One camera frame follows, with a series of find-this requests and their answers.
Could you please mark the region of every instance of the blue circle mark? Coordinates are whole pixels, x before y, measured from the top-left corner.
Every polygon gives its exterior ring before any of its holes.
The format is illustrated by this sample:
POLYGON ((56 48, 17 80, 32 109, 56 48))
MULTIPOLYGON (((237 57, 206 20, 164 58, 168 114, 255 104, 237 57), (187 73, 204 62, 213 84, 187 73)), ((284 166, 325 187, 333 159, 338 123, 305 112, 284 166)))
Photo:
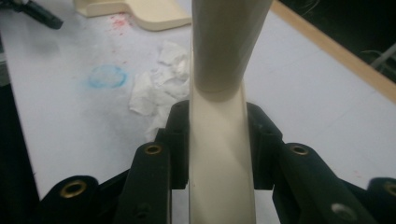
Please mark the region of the blue circle mark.
POLYGON ((128 75, 115 65, 102 65, 92 69, 89 84, 94 88, 117 88, 122 86, 128 75))

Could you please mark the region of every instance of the beige plastic piece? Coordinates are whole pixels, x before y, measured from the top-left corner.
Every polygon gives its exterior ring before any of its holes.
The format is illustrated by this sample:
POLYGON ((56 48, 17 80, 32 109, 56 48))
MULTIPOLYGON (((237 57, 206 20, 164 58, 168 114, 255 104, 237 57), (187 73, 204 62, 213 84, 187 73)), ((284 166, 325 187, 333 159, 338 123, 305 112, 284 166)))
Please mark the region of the beige plastic piece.
POLYGON ((272 0, 192 0, 195 82, 202 91, 239 86, 272 0))
POLYGON ((256 223, 243 83, 207 93, 191 74, 190 224, 256 223))
POLYGON ((190 223, 256 223, 242 78, 272 0, 192 0, 190 223))
POLYGON ((175 0, 74 0, 76 11, 86 17, 126 12, 134 15, 139 26, 161 31, 191 23, 175 0))

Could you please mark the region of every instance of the crumpled white tissue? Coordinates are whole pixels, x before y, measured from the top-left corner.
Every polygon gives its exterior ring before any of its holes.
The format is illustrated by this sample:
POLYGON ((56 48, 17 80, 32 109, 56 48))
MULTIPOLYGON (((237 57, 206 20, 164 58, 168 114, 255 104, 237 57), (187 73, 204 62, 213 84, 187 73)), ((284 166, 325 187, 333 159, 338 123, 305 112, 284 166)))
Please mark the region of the crumpled white tissue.
POLYGON ((173 104, 190 95, 190 58, 176 43, 164 41, 158 62, 165 68, 136 76, 129 108, 153 120, 145 136, 152 141, 159 128, 164 128, 173 104))

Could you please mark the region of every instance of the metal bolt hole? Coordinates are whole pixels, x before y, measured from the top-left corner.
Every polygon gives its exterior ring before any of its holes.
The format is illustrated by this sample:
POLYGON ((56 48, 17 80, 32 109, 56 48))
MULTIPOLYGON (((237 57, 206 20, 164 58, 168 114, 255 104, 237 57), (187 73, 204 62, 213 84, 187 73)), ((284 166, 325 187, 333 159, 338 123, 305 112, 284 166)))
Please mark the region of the metal bolt hole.
POLYGON ((63 198, 73 198, 81 194, 87 188, 87 184, 82 180, 74 180, 67 183, 60 192, 63 198))
POLYGON ((162 151, 163 149, 160 146, 149 146, 145 148, 146 154, 155 155, 162 151))
POLYGON ((396 184, 386 183, 384 188, 389 194, 396 197, 396 184))
POLYGON ((344 221, 353 222, 358 219, 358 216, 350 207, 341 203, 333 203, 332 211, 344 221))
POLYGON ((295 154, 301 155, 301 156, 305 156, 308 154, 308 149, 303 148, 303 147, 292 147, 291 151, 294 152, 295 154))

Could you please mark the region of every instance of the white table surface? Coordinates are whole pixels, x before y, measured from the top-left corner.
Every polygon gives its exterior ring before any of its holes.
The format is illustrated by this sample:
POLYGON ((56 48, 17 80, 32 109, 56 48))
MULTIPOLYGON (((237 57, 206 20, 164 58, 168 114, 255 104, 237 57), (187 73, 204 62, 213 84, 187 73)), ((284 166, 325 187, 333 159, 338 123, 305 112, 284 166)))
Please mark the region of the white table surface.
MULTIPOLYGON (((43 197, 69 176, 104 182, 130 167, 150 121, 128 110, 134 76, 159 67, 164 40, 188 49, 191 27, 153 33, 126 14, 86 19, 71 0, 37 2, 64 20, 61 30, 3 10, 0 32, 43 197), (103 65, 126 80, 117 88, 90 84, 103 65)), ((191 1, 178 2, 191 11, 191 1)), ((362 188, 376 176, 396 178, 396 105, 272 12, 245 84, 247 100, 285 142, 311 146, 339 177, 362 188)), ((188 223, 187 195, 174 191, 174 223, 188 223)), ((278 223, 271 192, 256 192, 256 209, 258 223, 278 223)))

